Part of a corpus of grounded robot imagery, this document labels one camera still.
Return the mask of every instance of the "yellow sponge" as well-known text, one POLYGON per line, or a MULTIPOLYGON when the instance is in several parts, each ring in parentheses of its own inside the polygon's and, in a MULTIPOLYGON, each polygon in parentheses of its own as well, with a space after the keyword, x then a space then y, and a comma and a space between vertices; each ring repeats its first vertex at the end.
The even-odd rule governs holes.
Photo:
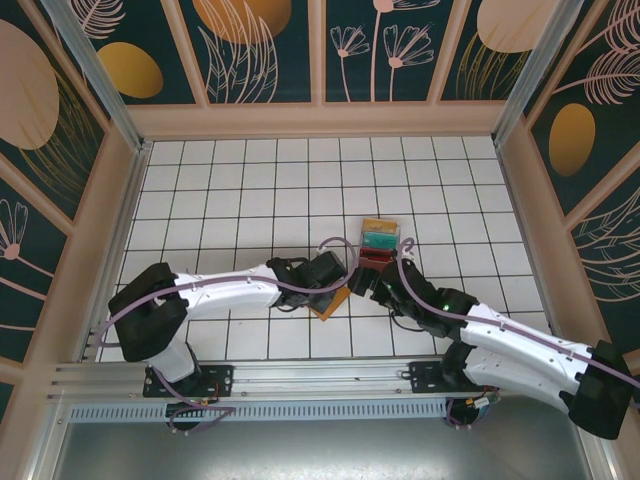
POLYGON ((309 310, 311 310, 316 317, 324 322, 331 316, 333 312, 338 309, 340 305, 342 305, 342 303, 347 298, 349 298, 349 295, 351 295, 351 290, 349 290, 349 287, 345 285, 344 287, 340 287, 336 291, 336 295, 333 297, 333 302, 329 304, 329 306, 323 313, 317 312, 313 308, 309 308, 309 310))

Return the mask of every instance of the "floral wallpaper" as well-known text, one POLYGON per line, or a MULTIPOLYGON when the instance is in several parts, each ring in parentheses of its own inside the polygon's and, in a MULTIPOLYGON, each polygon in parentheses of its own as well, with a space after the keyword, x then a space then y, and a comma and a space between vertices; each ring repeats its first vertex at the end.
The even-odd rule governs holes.
POLYGON ((16 0, 0 39, 0 159, 73 219, 104 131, 16 0))
POLYGON ((424 101, 450 1, 327 2, 326 101, 424 101))
MULTIPOLYGON (((195 103, 160 1, 68 3, 124 103, 195 103)), ((51 25, 44 7, 39 2, 38 6, 51 25)), ((55 25, 52 27, 63 44, 55 25)))
POLYGON ((209 102, 311 101, 306 0, 180 0, 209 102))
POLYGON ((531 133, 568 214, 640 141, 640 6, 613 0, 531 133))
POLYGON ((0 357, 24 360, 66 240, 0 179, 0 357))
POLYGON ((13 385, 0 382, 0 425, 2 425, 2 418, 9 406, 9 399, 13 392, 13 385))
POLYGON ((572 235, 613 343, 623 353, 640 349, 640 169, 572 235))
POLYGON ((506 100, 558 0, 472 0, 442 100, 506 100))

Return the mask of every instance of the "grid pattern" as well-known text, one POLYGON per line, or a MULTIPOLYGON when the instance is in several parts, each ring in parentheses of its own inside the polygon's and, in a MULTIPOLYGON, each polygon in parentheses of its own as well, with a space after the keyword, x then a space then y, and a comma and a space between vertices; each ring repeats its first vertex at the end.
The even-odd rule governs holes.
MULTIPOLYGON (((330 236, 357 242, 364 217, 416 238, 416 263, 436 287, 549 331, 489 137, 155 143, 117 288, 158 261, 211 274, 309 256, 330 236)), ((326 322, 306 309, 234 310, 191 321, 180 336, 209 361, 429 355, 450 343, 402 330, 354 295, 326 322)))

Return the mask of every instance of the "dark teal panel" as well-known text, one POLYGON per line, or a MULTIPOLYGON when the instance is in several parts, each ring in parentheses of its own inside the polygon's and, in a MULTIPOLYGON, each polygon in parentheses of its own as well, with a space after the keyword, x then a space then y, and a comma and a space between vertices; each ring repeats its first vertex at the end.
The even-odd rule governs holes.
MULTIPOLYGON (((106 39, 89 38, 96 51, 114 42, 125 42, 144 50, 156 62, 162 72, 162 90, 149 98, 134 98, 121 94, 127 105, 165 105, 195 103, 191 87, 187 81, 178 49, 171 36, 160 0, 121 0, 112 2, 111 10, 117 18, 114 31, 106 39)), ((51 20, 42 5, 38 4, 51 25, 51 20)))
POLYGON ((40 13, 42 14, 42 18, 45 19, 45 21, 49 25, 49 28, 54 32, 54 34, 58 38, 58 41, 60 42, 60 44, 62 45, 62 48, 64 49, 65 53, 67 54, 67 57, 69 58, 69 60, 71 60, 71 63, 73 63, 73 66, 76 67, 76 70, 78 71, 78 73, 80 75, 82 75, 82 78, 85 80, 85 83, 86 83, 87 87, 89 87, 89 90, 91 90, 91 94, 93 95, 93 98, 95 98, 96 102, 98 102, 98 105, 100 105, 100 109, 102 110, 102 113, 104 113, 104 115, 107 117, 107 119, 111 120, 111 115, 109 115, 109 112, 104 107, 104 104, 102 103, 102 100, 100 99, 100 97, 96 93, 95 89, 93 88, 93 85, 91 85, 91 83, 84 76, 84 73, 82 71, 82 68, 80 67, 80 64, 78 63, 76 58, 71 53, 71 50, 69 50, 69 47, 67 47, 66 42, 64 40, 62 40, 62 37, 60 37, 60 34, 54 28, 53 23, 51 22, 51 17, 49 17, 49 14, 45 10, 45 8, 42 6, 42 3, 39 0, 36 0, 35 4, 38 7, 38 9, 40 10, 40 13))
POLYGON ((15 0, 2 3, 0 19, 40 46, 56 71, 61 99, 56 129, 43 147, 21 150, 0 138, 0 153, 69 218, 74 218, 104 131, 15 0))
POLYGON ((0 382, 0 425, 2 424, 2 417, 4 417, 4 412, 7 411, 9 399, 11 398, 11 392, 13 392, 13 385, 0 382))
POLYGON ((530 51, 498 53, 484 47, 477 36, 481 4, 471 2, 442 100, 506 100, 529 58, 530 51))
MULTIPOLYGON (((207 49, 206 40, 203 38, 199 28, 202 28, 207 36, 211 40, 215 40, 215 35, 205 26, 204 22, 198 16, 194 6, 193 0, 180 0, 180 7, 184 15, 187 29, 189 31, 189 37, 193 45, 193 50, 196 55, 198 66, 202 74, 203 80, 206 82, 209 75, 209 51, 207 49)), ((225 13, 221 12, 220 15, 224 18, 225 13)), ((233 87, 229 90, 229 95, 226 94, 227 90, 220 89, 221 92, 216 98, 215 94, 209 90, 208 96, 211 103, 234 103, 238 99, 242 98, 242 103, 266 103, 271 98, 271 103, 303 103, 311 101, 311 77, 309 71, 309 17, 308 17, 307 0, 291 0, 291 17, 287 26, 282 32, 273 37, 273 45, 275 48, 274 56, 271 56, 270 65, 277 64, 278 74, 277 83, 275 84, 275 92, 272 95, 272 89, 262 89, 263 83, 269 83, 274 81, 274 75, 268 75, 266 77, 257 74, 257 71, 252 67, 247 73, 247 65, 249 62, 241 62, 237 64, 236 80, 230 82, 233 87), (255 80, 249 84, 247 88, 243 88, 246 83, 241 81, 249 76, 251 80, 255 80), (265 82, 259 83, 258 78, 264 78, 265 82)), ((246 48, 240 46, 240 56, 246 54, 246 48)), ((261 49, 253 49, 250 53, 253 59, 261 58, 256 55, 256 51, 261 49)), ((220 39, 219 46, 217 48, 219 52, 221 63, 227 65, 227 68, 231 66, 232 58, 232 44, 220 39)))
MULTIPOLYGON (((588 39, 599 35, 608 24, 609 15, 615 2, 611 2, 604 10, 588 39)), ((640 29, 638 20, 636 28, 640 29)), ((625 154, 640 141, 638 111, 640 109, 640 90, 631 90, 631 95, 616 98, 620 104, 598 104, 589 101, 585 93, 585 84, 581 83, 587 77, 592 65, 601 55, 611 52, 605 36, 599 36, 596 41, 578 53, 571 62, 562 80, 558 84, 559 90, 572 83, 575 86, 554 93, 532 128, 540 154, 551 178, 562 210, 569 213, 591 191, 602 178, 625 156, 625 154), (586 107, 595 120, 596 134, 591 153, 584 166, 574 175, 561 176, 551 167, 549 157, 549 138, 551 128, 558 113, 568 104, 575 103, 586 107)))
POLYGON ((560 49, 558 50, 558 53, 556 54, 556 56, 554 57, 553 61, 549 65, 549 68, 547 68, 547 71, 545 72, 543 77, 540 79, 540 83, 538 84, 538 86, 536 87, 535 91, 533 92, 533 95, 531 95, 531 98, 529 99, 529 102, 524 107, 525 116, 529 115, 529 112, 531 111, 533 106, 538 101, 538 98, 540 97, 540 94, 542 93, 542 90, 544 90, 544 87, 546 87, 546 82, 547 82, 548 78, 551 76, 551 73, 556 69, 556 67, 558 66, 558 63, 560 63, 560 60, 562 60, 562 57, 564 56, 565 52, 567 51, 567 47, 569 46, 569 44, 573 40, 573 37, 575 37, 576 32, 580 28, 580 25, 582 25, 584 17, 586 17, 587 13, 589 13, 589 10, 593 6, 593 1, 594 0, 585 0, 584 3, 582 4, 582 7, 580 8, 580 13, 578 14, 578 17, 576 18, 576 21, 573 23, 573 26, 571 27, 571 30, 569 31, 567 36, 564 38, 564 41, 562 42, 562 45, 560 46, 560 49))
POLYGON ((613 343, 640 348, 640 169, 572 232, 613 343))
POLYGON ((0 180, 0 357, 24 360, 67 237, 0 180))
MULTIPOLYGON (((424 6, 413 10, 397 9, 389 13, 380 14, 380 24, 378 27, 377 47, 375 52, 375 98, 376 101, 389 101, 391 91, 391 72, 393 75, 393 101, 423 101, 426 100, 431 86, 431 79, 438 61, 438 55, 442 46, 442 39, 449 21, 451 13, 451 2, 443 1, 439 4, 427 7, 432 2, 428 0, 412 2, 416 5, 424 6), (394 26, 397 28, 397 36, 394 37, 394 26), (413 46, 404 52, 406 46, 411 43, 411 39, 417 36, 416 30, 405 30, 408 27, 417 29, 427 28, 427 35, 430 42, 424 38, 413 43, 413 46), (395 47, 394 38, 400 40, 406 31, 404 41, 399 42, 399 48, 395 47), (416 65, 406 65, 393 70, 389 64, 389 55, 397 57, 395 53, 402 54, 407 59, 414 55, 420 63, 416 65), (425 52, 433 51, 433 59, 422 63, 429 57, 425 52)), ((347 82, 347 89, 351 101, 368 102, 371 100, 371 60, 373 56, 373 38, 377 10, 370 0, 329 0, 327 2, 327 24, 326 28, 326 100, 328 102, 346 102, 344 80, 347 82), (347 50, 352 50, 354 43, 359 42, 362 50, 367 50, 364 45, 369 46, 368 51, 349 55, 344 58, 344 80, 342 75, 341 57, 338 55, 336 46, 332 41, 331 30, 340 28, 343 36, 342 46, 348 46, 347 50), (349 44, 351 35, 345 36, 346 28, 360 27, 363 35, 358 35, 356 40, 349 44)))

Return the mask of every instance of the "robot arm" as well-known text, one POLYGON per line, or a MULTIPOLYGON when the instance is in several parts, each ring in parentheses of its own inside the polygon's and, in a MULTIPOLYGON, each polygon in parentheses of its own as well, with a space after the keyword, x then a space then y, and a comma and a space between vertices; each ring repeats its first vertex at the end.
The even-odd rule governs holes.
POLYGON ((592 348, 544 334, 492 310, 464 292, 436 290, 413 262, 404 259, 402 263, 407 282, 423 301, 438 310, 470 317, 469 320, 436 315, 418 305, 400 281, 395 261, 380 272, 377 280, 375 275, 358 272, 351 286, 360 294, 363 289, 371 289, 370 298, 389 307, 395 315, 411 317, 432 335, 454 340, 440 369, 450 386, 470 381, 519 392, 567 413, 574 423, 594 435, 617 438, 633 387, 573 357, 597 360, 629 376, 622 355, 613 345, 600 341, 592 348), (362 278, 373 281, 358 284, 362 278), (494 322, 487 325, 471 318, 494 322), (517 327, 524 335, 508 326, 517 327), (546 340, 546 345, 538 339, 546 340), (557 344, 572 353, 559 352, 547 346, 549 344, 557 344))
MULTIPOLYGON (((520 392, 567 413, 574 423, 595 435, 617 437, 631 399, 631 385, 542 345, 536 338, 557 343, 629 375, 622 356, 612 345, 599 342, 594 349, 530 329, 465 292, 436 289, 410 260, 403 260, 403 271, 419 298, 439 311, 493 319, 502 327, 514 325, 526 333, 523 336, 501 326, 451 319, 422 308, 405 288, 395 261, 379 270, 356 269, 349 282, 352 293, 364 296, 370 290, 371 300, 388 307, 395 315, 410 317, 426 332, 454 341, 440 368, 442 378, 451 387, 473 383, 520 392)), ((307 306, 322 313, 331 304, 335 291, 318 294, 313 289, 333 285, 345 274, 345 268, 332 252, 311 261, 274 258, 242 272, 207 276, 174 274, 166 263, 161 263, 149 267, 118 293, 109 302, 109 308, 116 315, 153 292, 202 280, 210 282, 203 288, 183 288, 150 300, 116 323, 125 360, 148 362, 178 392, 186 395, 200 377, 200 367, 189 345, 175 337, 184 321, 241 307, 307 306), (228 280, 245 276, 246 280, 228 280), (286 286, 274 285, 273 281, 309 291, 294 292, 286 286)))
POLYGON ((308 289, 328 287, 345 276, 346 270, 333 252, 313 260, 273 258, 266 264, 239 272, 216 275, 174 274, 169 265, 151 265, 109 302, 112 315, 149 294, 173 288, 176 291, 149 300, 115 324, 127 362, 147 362, 181 393, 187 393, 200 375, 190 346, 175 337, 180 325, 196 318, 235 308, 310 307, 323 312, 335 291, 298 293, 274 285, 274 281, 308 289), (246 280, 229 280, 246 277, 246 280), (206 281, 205 288, 184 288, 206 281))

